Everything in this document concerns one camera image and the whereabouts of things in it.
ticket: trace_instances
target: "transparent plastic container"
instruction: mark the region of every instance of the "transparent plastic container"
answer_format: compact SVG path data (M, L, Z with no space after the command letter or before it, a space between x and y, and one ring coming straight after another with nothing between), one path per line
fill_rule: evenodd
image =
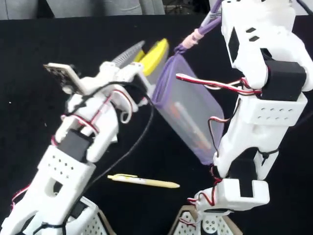
M208 129L211 116L224 117L223 111L203 86L176 79L176 73L196 77L185 59L177 54L169 58L156 83L153 102L180 138L199 158L202 164L213 162L215 149ZM222 123L211 122L214 141L219 146Z

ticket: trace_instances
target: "yellow pen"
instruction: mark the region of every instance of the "yellow pen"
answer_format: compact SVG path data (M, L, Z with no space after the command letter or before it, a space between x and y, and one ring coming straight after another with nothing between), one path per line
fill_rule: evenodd
M180 187L179 184L176 184L173 182L167 182L167 181L161 181L161 180L141 179L141 178L138 178L136 175L115 174L115 175L108 175L108 178L112 179L114 181L121 181L121 182L141 184L141 185L149 185L149 186L155 186L155 187L163 187L163 188L179 188Z

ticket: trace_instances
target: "black cloth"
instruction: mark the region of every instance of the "black cloth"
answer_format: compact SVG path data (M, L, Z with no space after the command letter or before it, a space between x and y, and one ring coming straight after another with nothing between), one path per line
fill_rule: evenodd
M123 16L0 22L0 219L10 211L11 195L34 177L37 165L60 125L68 98L42 64L75 64L83 75L94 76L100 64L140 40L153 45L167 38L171 51L197 27L203 16ZM313 55L312 17L297 17L295 33ZM225 42L217 28L185 58L199 78L230 82L238 73L230 67ZM235 94L213 91L231 116ZM304 115L313 110L313 95ZM125 153L140 135L149 117L142 107L128 125L122 125L119 143L112 144L97 163L95 175ZM268 205L231 218L247 235L304 234L311 228L313 118L286 134L280 155L267 182ZM166 234L186 198L209 188L208 168L156 114L140 147L110 174L173 181L178 189L145 187L102 178L87 193L105 213L118 235Z

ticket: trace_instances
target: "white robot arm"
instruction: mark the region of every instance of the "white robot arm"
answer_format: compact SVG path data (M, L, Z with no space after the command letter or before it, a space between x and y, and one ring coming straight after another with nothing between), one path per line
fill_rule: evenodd
M91 226L98 228L92 229L93 234L106 235L98 221L98 207L82 194L90 185L88 182L96 168L94 163L111 142L117 141L115 108L122 111L121 122L129 122L138 106L151 102L147 95L151 93L150 84L143 75L143 65L136 62L123 68L115 62L104 62L96 77L82 79L69 65L49 63L45 68L57 76L63 90L72 97L36 176L23 199L14 205L3 222L0 234L15 235L31 219L23 231L26 235L91 234ZM128 92L127 85L141 92L130 95L133 91ZM53 188L57 184L61 189L55 194Z
M295 11L289 0L225 0L222 34L233 68L246 78L237 108L214 156L214 187L190 198L198 218L245 211L269 202L264 179L279 145L298 121L313 89L313 61L291 30Z

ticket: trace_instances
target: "yellow object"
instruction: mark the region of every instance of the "yellow object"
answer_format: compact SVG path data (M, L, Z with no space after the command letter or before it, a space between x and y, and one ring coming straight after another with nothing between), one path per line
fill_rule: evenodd
M149 76L154 69L159 65L163 56L168 50L169 44L165 38L157 42L150 51L140 60L143 64L143 74Z
M115 174L115 175L108 175L108 178L114 181L121 181L121 182L127 182L127 183L132 183L132 184L150 185L150 186L155 186L155 187L163 187L163 188L179 188L180 187L180 185L173 183L173 182L141 179L141 178L138 178L136 175Z
M144 55L145 53L143 52L143 50L141 50L134 58L134 62L139 62L143 58Z

